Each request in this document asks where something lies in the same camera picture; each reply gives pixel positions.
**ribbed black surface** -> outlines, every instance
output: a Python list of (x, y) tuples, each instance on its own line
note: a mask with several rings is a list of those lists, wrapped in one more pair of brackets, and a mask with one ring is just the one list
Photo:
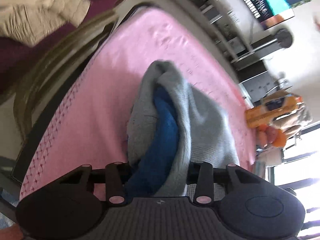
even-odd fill
[(81, 240), (232, 240), (213, 210), (192, 205), (188, 198), (135, 198), (112, 208), (104, 220)]

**maroon cushion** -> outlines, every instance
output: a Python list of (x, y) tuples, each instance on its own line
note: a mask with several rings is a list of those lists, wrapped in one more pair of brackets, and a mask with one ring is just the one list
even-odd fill
[[(84, 22), (90, 20), (94, 16), (103, 11), (113, 8), (117, 0), (90, 0), (90, 7)], [(51, 49), (58, 41), (76, 28), (67, 23), (44, 38), (33, 48), (29, 48), (20, 42), (9, 38), (0, 37), (0, 93), (4, 91), (12, 82), (12, 79), (21, 77), (27, 69), (24, 68), (23, 62), (28, 62), (39, 58), (49, 49)]]

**television screen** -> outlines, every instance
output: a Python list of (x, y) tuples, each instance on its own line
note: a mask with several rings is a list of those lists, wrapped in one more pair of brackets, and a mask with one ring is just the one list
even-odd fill
[(244, 0), (266, 30), (294, 16), (287, 0)]

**white wall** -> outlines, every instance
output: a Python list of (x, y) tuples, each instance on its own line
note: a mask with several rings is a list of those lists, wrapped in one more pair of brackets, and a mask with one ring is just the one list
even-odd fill
[[(249, 39), (253, 15), (242, 0), (228, 0), (234, 9), (239, 29)], [(320, 121), (320, 32), (313, 22), (314, 15), (320, 20), (320, 0), (312, 0), (293, 9), (295, 17), (263, 31), (254, 20), (253, 42), (278, 29), (288, 28), (294, 38), (292, 46), (279, 50), (265, 60), (269, 71), (285, 77), (293, 85), (292, 92), (301, 95), (311, 110), (314, 121)]]

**floor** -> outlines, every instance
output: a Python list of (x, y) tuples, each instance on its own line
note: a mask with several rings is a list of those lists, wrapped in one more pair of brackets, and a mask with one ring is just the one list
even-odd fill
[[(120, 20), (134, 5), (145, 1), (156, 3), (162, 9), (174, 16), (207, 48), (207, 50), (215, 57), (215, 59), (221, 64), (231, 78), (237, 82), (235, 72), (220, 53), (218, 48), (212, 43), (210, 38), (171, 0), (125, 0), (116, 8)], [(17, 158), (22, 146), (22, 141), (13, 117), (13, 102), (14, 97), (10, 98), (5, 104), (0, 106), (0, 164), (4, 165), (4, 169), (7, 171), (10, 170), (12, 163), (10, 160), (15, 160)], [(46, 103), (47, 100), (44, 100), (44, 102), (39, 106), (33, 115), (33, 119), (38, 117)]]

